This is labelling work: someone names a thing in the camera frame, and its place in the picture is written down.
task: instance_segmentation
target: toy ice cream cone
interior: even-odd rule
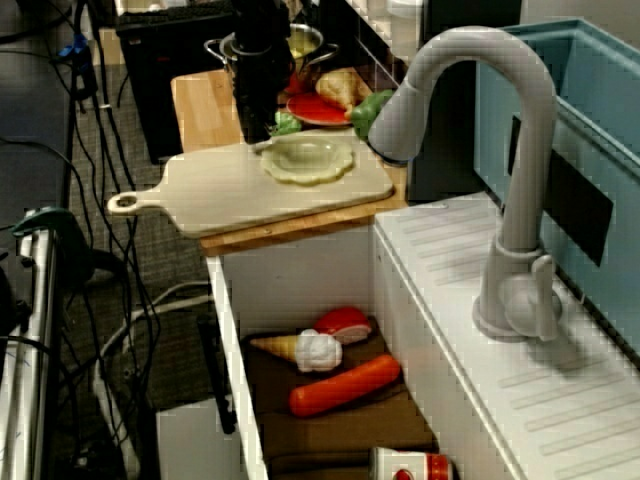
[[[298,335],[285,335],[282,337],[254,338],[249,343],[265,352],[296,363],[296,344]]]
[[[301,372],[328,372],[342,361],[340,342],[313,329],[304,330],[300,335],[254,338],[249,343],[295,363]]]

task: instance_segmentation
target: pot handle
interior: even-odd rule
[[[309,62],[305,66],[310,67],[311,65],[315,65],[316,63],[324,62],[325,60],[329,60],[330,58],[333,58],[338,55],[338,53],[340,53],[340,45],[338,45],[337,43],[327,43],[325,47],[331,49],[331,51],[325,53],[324,55],[320,55],[313,60],[309,60]]]
[[[216,38],[215,40],[207,40],[206,42],[204,42],[204,49],[207,52],[209,52],[209,54],[211,54],[212,56],[214,56],[215,58],[220,60],[222,62],[222,65],[226,69],[227,68],[227,59],[225,58],[225,56],[222,55],[222,53],[216,52],[215,50],[213,50],[211,48],[211,45],[220,45],[221,41],[222,40],[220,38]]]

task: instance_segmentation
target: carpet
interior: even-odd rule
[[[138,119],[135,101],[128,83],[124,84],[122,98],[118,107],[118,91],[126,76],[125,66],[108,66],[107,91],[113,106],[113,115],[120,133],[126,164],[136,189],[145,190],[155,186],[163,173],[162,165],[153,165],[149,160],[144,136]],[[104,204],[110,196],[117,193],[116,183],[122,191],[129,190],[124,168],[120,164],[116,142],[109,129],[106,112],[100,110],[100,118],[107,132],[107,144],[114,164],[114,175],[103,166],[100,147],[98,122],[93,110],[85,102],[86,113],[78,110],[77,131],[74,138],[73,164],[81,177],[84,190],[86,208],[93,231],[94,248],[113,251],[122,258],[117,245],[110,240],[109,232],[97,205]],[[95,171],[91,162],[84,154],[81,142],[96,165]],[[89,229],[84,222],[83,202],[80,187],[72,178],[70,188],[70,210],[78,219],[85,237],[89,241]],[[116,238],[126,245],[128,239],[127,222],[121,218],[107,218],[112,225]],[[208,280],[204,257],[197,240],[182,237],[168,217],[161,213],[145,213],[137,220],[135,232],[135,246],[140,277],[152,298],[157,297],[168,288],[182,282]],[[130,275],[130,282],[135,286],[135,277]],[[95,319],[95,327],[100,347],[122,326],[124,321],[123,289],[121,283],[108,272],[96,271],[94,277],[86,286],[90,309]],[[203,295],[206,287],[195,287],[188,291],[180,291],[172,296],[173,299],[185,296]],[[96,342],[92,333],[89,310],[81,294],[66,295],[67,308],[66,325],[63,334],[67,342],[61,344],[61,356],[64,364],[73,370],[78,365],[89,362],[96,355]],[[134,292],[134,304],[139,305],[139,298]],[[159,316],[160,335],[152,356],[148,398],[149,403],[157,410],[170,409],[182,404],[192,403],[210,398],[211,386],[207,374],[200,338],[196,327],[196,317],[208,313],[212,305],[204,304],[189,309],[166,313]],[[152,325],[153,334],[157,325]],[[139,368],[147,360],[149,336],[145,322],[141,322],[135,329],[134,351]],[[125,401],[129,395],[129,375],[134,359],[130,354],[122,354],[121,350],[106,359],[106,370],[109,383],[117,395],[119,402]],[[105,421],[100,414],[98,404],[91,391],[90,382],[93,377],[93,366],[78,380],[77,397],[80,411],[80,425],[83,445],[91,445],[98,440],[109,439],[105,431]],[[58,403],[64,402],[67,390],[61,388]],[[65,404],[58,416],[52,451],[53,456],[64,461],[73,452],[73,436],[71,435],[71,415],[68,404]]]

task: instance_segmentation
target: faucet handle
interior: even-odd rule
[[[536,329],[537,336],[549,341],[558,335],[558,320],[553,308],[553,274],[556,265],[551,255],[543,255],[531,265],[531,274],[536,284]]]

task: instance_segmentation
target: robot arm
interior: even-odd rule
[[[277,96],[289,82],[293,58],[287,43],[289,12],[281,0],[232,0],[237,57],[233,95],[245,141],[270,138]]]

